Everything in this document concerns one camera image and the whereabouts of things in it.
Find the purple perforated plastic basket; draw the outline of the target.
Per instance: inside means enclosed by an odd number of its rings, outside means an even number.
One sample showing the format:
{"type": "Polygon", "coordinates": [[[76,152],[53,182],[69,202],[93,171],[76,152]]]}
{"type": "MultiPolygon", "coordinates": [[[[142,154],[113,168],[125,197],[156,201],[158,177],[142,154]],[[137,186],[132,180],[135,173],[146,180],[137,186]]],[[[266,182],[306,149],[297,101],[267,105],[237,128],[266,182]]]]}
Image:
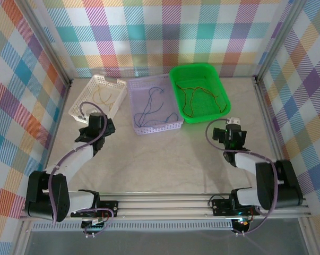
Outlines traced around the purple perforated plastic basket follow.
{"type": "Polygon", "coordinates": [[[132,125],[138,135],[181,128],[181,117],[167,74],[130,79],[127,82],[132,125]]]}

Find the green plastic basket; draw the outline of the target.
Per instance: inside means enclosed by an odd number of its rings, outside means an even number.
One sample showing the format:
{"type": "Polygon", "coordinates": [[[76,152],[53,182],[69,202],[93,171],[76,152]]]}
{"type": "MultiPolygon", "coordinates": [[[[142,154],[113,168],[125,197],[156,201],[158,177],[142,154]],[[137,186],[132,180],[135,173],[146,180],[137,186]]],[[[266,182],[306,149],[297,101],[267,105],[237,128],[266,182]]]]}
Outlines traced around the green plastic basket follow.
{"type": "Polygon", "coordinates": [[[230,112],[230,100],[212,65],[176,66],[169,76],[179,112],[186,123],[212,121],[230,112]]]}

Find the white perforated plastic basket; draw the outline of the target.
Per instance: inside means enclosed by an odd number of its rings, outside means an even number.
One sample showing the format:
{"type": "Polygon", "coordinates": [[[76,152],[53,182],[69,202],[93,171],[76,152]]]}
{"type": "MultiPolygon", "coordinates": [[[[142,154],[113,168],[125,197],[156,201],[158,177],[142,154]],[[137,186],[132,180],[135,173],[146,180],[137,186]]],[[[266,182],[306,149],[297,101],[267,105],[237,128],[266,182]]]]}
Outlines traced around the white perforated plastic basket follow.
{"type": "Polygon", "coordinates": [[[97,110],[96,113],[102,109],[108,118],[114,118],[126,95],[126,81],[96,74],[84,87],[68,113],[76,121],[85,124],[88,123],[89,118],[83,118],[83,107],[94,107],[97,110]]]}

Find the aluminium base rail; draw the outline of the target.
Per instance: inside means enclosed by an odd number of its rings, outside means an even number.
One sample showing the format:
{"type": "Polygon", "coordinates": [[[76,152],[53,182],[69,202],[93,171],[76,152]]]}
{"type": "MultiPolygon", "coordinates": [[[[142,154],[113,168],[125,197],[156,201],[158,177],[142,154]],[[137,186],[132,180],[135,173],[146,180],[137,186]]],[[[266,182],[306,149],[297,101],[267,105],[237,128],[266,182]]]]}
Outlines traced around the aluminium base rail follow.
{"type": "MultiPolygon", "coordinates": [[[[120,220],[172,220],[172,219],[245,219],[251,216],[213,216],[212,199],[228,199],[226,194],[202,193],[102,193],[94,195],[78,191],[70,193],[70,210],[66,220],[75,219],[70,213],[78,209],[91,208],[99,201],[117,200],[118,213],[115,217],[120,220]]],[[[255,218],[264,218],[267,210],[261,209],[255,218]]]]}

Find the aluminium frame post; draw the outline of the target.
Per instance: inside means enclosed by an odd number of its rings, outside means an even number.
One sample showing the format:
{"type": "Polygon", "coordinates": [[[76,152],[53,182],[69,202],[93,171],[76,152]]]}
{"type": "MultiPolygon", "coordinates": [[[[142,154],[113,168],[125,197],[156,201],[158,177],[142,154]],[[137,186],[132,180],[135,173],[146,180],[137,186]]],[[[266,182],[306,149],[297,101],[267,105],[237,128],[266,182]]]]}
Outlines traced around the aluminium frame post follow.
{"type": "Polygon", "coordinates": [[[279,22],[274,27],[267,48],[257,66],[256,74],[254,75],[256,82],[263,80],[306,2],[307,0],[288,0],[288,3],[280,16],[279,22]]]}
{"type": "Polygon", "coordinates": [[[47,56],[49,57],[51,63],[54,65],[57,73],[60,76],[60,79],[66,85],[67,88],[71,86],[72,79],[65,70],[63,64],[57,56],[57,53],[53,46],[51,45],[50,40],[48,39],[43,26],[39,22],[39,19],[35,15],[32,7],[29,5],[28,0],[14,0],[23,16],[26,18],[28,24],[30,25],[33,32],[36,34],[37,39],[39,40],[41,46],[45,50],[47,56]]]}

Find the small circuit board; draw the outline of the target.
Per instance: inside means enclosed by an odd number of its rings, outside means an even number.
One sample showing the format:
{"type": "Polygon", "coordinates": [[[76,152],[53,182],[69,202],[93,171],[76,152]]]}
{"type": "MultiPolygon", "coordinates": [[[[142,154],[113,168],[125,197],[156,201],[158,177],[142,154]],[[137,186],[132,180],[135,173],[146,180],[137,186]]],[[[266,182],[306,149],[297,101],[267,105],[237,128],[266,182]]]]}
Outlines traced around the small circuit board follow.
{"type": "Polygon", "coordinates": [[[81,228],[87,231],[99,231],[104,228],[105,221],[102,219],[93,219],[93,220],[83,220],[81,222],[81,228]]]}
{"type": "Polygon", "coordinates": [[[235,233],[237,232],[248,232],[251,224],[250,219],[233,219],[232,227],[235,233]]]}

